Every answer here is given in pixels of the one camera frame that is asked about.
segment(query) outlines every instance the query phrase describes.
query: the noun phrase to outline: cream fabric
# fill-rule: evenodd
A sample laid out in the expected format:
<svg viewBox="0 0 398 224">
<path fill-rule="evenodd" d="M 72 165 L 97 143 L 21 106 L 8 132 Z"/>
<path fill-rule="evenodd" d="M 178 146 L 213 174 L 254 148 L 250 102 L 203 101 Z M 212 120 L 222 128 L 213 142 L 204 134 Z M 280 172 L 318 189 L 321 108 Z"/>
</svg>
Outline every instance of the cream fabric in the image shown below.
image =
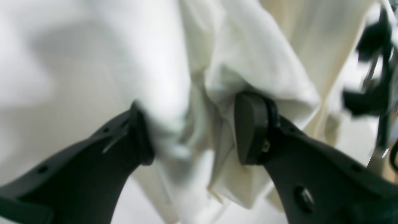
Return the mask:
<svg viewBox="0 0 398 224">
<path fill-rule="evenodd" d="M 214 223 L 229 201 L 256 210 L 272 183 L 238 162 L 235 94 L 271 97 L 308 135 L 351 147 L 341 71 L 374 2 L 3 0 L 0 184 L 137 98 L 157 159 L 133 177 L 165 223 Z"/>
</svg>

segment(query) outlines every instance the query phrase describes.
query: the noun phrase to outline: white cloth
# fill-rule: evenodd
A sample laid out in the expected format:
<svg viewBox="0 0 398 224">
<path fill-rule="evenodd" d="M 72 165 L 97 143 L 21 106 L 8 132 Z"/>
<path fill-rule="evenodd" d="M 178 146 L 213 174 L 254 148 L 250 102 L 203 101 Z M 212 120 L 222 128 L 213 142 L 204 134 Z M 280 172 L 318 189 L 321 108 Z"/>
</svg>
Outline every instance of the white cloth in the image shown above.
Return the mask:
<svg viewBox="0 0 398 224">
<path fill-rule="evenodd" d="M 235 94 L 271 97 L 308 135 L 352 147 L 338 140 L 338 128 L 347 121 L 342 74 L 354 69 L 341 71 L 373 3 L 3 0 L 0 184 L 138 98 L 157 159 L 133 176 L 165 223 L 213 223 L 236 209 L 227 208 L 230 200 L 268 208 L 257 201 L 270 189 L 266 171 L 238 162 Z M 114 223 L 122 222 L 118 211 Z M 259 211 L 253 222 L 268 214 Z"/>
</svg>

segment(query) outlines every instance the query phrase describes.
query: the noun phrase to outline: screw hole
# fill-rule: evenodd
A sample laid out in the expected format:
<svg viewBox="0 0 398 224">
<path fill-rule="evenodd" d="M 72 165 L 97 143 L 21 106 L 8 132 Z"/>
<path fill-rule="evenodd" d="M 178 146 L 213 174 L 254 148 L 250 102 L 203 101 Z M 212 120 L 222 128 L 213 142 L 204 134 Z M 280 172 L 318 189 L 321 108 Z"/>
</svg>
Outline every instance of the screw hole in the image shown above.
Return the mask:
<svg viewBox="0 0 398 224">
<path fill-rule="evenodd" d="M 353 165 L 351 166 L 351 169 L 354 170 L 354 171 L 357 172 L 357 173 L 362 172 L 362 168 L 361 168 L 360 166 L 358 166 L 357 164 L 353 164 Z"/>
<path fill-rule="evenodd" d="M 121 127 L 123 128 L 124 126 L 126 126 L 129 123 L 129 120 L 126 120 L 125 122 L 123 122 L 123 124 L 121 125 Z"/>
<path fill-rule="evenodd" d="M 48 169 L 49 169 L 48 166 L 43 166 L 43 167 L 41 167 L 40 169 L 38 169 L 37 172 L 38 172 L 39 174 L 42 174 L 42 173 L 45 173 Z"/>
<path fill-rule="evenodd" d="M 315 202 L 307 188 L 302 186 L 295 187 L 294 197 L 297 205 L 303 212 L 312 213 L 314 211 Z"/>
</svg>

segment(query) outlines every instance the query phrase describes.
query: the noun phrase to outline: screw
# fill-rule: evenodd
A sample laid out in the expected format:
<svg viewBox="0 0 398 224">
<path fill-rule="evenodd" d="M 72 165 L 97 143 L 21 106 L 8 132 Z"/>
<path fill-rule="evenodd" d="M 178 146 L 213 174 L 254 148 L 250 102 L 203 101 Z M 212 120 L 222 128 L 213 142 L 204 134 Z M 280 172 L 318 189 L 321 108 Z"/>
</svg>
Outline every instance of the screw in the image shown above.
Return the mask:
<svg viewBox="0 0 398 224">
<path fill-rule="evenodd" d="M 270 147 L 271 147 L 271 144 L 270 144 L 269 141 L 266 139 L 266 140 L 264 141 L 264 145 L 263 145 L 262 151 L 265 152 L 265 153 L 267 153 L 267 152 L 269 151 L 269 148 L 270 148 Z"/>
</svg>

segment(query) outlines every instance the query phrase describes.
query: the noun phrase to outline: black cable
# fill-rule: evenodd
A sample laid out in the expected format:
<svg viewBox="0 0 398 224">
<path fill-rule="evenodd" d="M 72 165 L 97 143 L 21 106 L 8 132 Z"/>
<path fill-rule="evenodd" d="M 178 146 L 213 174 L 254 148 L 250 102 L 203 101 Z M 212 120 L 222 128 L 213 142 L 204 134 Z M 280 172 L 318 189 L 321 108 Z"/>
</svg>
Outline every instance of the black cable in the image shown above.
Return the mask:
<svg viewBox="0 0 398 224">
<path fill-rule="evenodd" d="M 396 163 L 397 154 L 398 154 L 398 142 L 394 144 L 390 152 L 390 164 L 396 173 L 398 173 L 398 165 Z"/>
</svg>

